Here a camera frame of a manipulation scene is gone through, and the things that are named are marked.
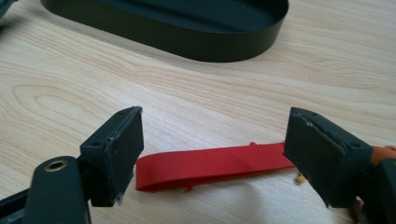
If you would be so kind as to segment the orange object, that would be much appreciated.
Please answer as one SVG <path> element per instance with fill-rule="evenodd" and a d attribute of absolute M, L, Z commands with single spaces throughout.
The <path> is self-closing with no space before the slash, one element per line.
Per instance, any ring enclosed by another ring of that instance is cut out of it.
<path fill-rule="evenodd" d="M 396 147 L 386 146 L 377 147 L 373 146 L 373 153 L 371 155 L 371 163 L 378 165 L 382 160 L 385 159 L 396 159 Z"/>

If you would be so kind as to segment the dark object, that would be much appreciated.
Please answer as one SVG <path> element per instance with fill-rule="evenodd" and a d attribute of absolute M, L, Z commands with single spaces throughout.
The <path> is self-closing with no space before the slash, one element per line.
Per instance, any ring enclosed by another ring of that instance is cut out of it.
<path fill-rule="evenodd" d="M 0 0 L 0 19 L 4 17 L 10 7 L 18 0 Z"/>

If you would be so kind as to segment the dark oval tray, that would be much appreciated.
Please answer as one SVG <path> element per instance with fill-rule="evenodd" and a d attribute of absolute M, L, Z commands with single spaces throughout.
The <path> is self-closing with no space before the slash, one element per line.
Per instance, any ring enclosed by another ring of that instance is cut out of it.
<path fill-rule="evenodd" d="M 178 56 L 232 63 L 267 51 L 289 0 L 39 0 L 49 12 Z"/>

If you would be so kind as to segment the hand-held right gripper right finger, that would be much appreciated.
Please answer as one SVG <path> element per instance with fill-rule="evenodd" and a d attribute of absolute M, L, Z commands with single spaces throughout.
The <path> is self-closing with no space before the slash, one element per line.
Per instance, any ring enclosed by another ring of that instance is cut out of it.
<path fill-rule="evenodd" d="M 283 155 L 308 180 L 325 204 L 350 207 L 358 173 L 371 163 L 373 148 L 316 112 L 290 110 Z"/>

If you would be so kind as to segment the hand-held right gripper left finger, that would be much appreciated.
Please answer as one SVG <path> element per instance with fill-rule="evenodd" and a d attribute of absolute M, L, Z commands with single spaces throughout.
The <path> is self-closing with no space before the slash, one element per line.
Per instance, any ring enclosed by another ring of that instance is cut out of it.
<path fill-rule="evenodd" d="M 142 111 L 133 106 L 115 113 L 80 145 L 83 188 L 92 206 L 112 207 L 128 189 L 144 149 Z"/>

